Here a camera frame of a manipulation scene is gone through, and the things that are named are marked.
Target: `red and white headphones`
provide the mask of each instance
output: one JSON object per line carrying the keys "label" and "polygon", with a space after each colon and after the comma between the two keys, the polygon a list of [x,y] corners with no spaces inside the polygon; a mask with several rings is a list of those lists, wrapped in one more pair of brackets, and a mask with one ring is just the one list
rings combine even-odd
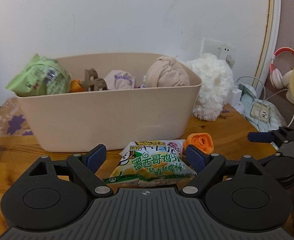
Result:
{"label": "red and white headphones", "polygon": [[290,76],[292,74],[293,70],[290,70],[289,72],[287,72],[284,76],[282,76],[280,70],[278,70],[275,66],[274,66],[274,60],[275,58],[284,51],[289,51],[292,52],[292,54],[294,54],[294,49],[288,48],[288,47],[283,47],[278,49],[272,56],[272,60],[270,63],[270,80],[271,80],[271,84],[277,88],[277,89],[282,89],[284,87],[287,87],[290,81]]}

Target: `blue gripper pad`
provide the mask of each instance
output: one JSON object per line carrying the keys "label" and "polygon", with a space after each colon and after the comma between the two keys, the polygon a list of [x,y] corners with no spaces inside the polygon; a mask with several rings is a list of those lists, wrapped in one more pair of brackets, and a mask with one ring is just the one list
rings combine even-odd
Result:
{"label": "blue gripper pad", "polygon": [[248,133],[248,140],[250,142],[271,143],[275,138],[270,132],[250,132]]}
{"label": "blue gripper pad", "polygon": [[202,171],[210,162],[210,157],[192,144],[189,144],[186,148],[186,159],[197,173]]}
{"label": "blue gripper pad", "polygon": [[86,165],[91,172],[96,173],[100,166],[104,163],[107,156],[106,146],[98,144],[94,149],[90,150],[82,157],[82,163]]}

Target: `white plush toy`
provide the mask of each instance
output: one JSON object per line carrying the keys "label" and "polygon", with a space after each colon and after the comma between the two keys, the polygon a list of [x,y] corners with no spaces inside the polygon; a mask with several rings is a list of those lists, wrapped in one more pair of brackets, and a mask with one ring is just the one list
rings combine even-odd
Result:
{"label": "white plush toy", "polygon": [[204,53],[200,58],[183,63],[202,79],[202,85],[194,105],[193,116],[214,121],[228,102],[234,87],[233,73],[226,61]]}

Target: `green snack package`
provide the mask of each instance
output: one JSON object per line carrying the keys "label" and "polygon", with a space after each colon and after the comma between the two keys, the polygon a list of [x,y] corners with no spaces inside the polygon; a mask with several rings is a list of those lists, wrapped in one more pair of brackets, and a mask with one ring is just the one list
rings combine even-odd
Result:
{"label": "green snack package", "polygon": [[197,173],[180,158],[184,140],[130,142],[106,184],[155,187],[193,179]]}
{"label": "green snack package", "polygon": [[6,86],[19,97],[68,93],[70,74],[57,60],[35,54],[24,70]]}

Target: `white charger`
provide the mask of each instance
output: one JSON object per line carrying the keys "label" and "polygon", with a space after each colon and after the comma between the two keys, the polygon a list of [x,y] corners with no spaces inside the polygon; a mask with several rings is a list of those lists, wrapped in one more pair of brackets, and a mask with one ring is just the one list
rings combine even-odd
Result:
{"label": "white charger", "polygon": [[231,95],[229,97],[228,103],[234,108],[237,109],[239,107],[240,98],[241,98],[242,91],[237,87],[234,86]]}

